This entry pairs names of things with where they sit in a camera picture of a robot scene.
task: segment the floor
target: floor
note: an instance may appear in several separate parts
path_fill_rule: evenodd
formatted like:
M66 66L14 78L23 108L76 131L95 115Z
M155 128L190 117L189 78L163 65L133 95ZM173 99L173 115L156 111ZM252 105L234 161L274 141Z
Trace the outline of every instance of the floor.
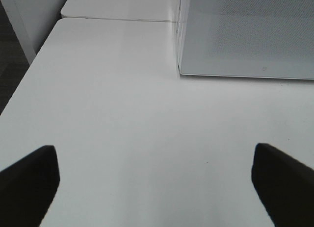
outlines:
M0 114L28 68L27 59L0 2Z

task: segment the frosted glass partition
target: frosted glass partition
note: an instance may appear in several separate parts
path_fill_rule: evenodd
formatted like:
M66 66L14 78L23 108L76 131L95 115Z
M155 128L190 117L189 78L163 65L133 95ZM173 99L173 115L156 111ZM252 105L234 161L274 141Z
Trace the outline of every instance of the frosted glass partition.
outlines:
M185 2L181 74L314 79L314 0Z

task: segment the white desk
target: white desk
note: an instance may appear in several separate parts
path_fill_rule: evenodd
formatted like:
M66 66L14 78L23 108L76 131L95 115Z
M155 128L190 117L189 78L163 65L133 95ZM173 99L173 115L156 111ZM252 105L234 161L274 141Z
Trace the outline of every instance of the white desk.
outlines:
M177 0L67 0L63 17L173 22Z
M56 146L43 227L272 227L257 142L314 166L309 82L179 78L172 23L62 19L0 116L0 169Z

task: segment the tabletop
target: tabletop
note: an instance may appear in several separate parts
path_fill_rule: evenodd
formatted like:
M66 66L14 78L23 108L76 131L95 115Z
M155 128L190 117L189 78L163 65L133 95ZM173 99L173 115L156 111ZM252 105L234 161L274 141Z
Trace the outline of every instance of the tabletop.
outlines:
M174 22L178 0L67 0L63 17Z
M55 145L43 227L271 227L270 143L314 166L310 82L180 77L174 24L60 20L0 116L0 169Z

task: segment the black object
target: black object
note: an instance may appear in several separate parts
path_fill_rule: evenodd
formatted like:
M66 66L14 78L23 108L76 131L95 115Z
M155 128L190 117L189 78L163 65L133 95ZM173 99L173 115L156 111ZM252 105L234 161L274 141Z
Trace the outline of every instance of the black object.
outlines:
M59 182L54 146L43 146L0 172L0 226L39 226Z
M314 227L311 168L269 144L258 144L252 182L276 227Z

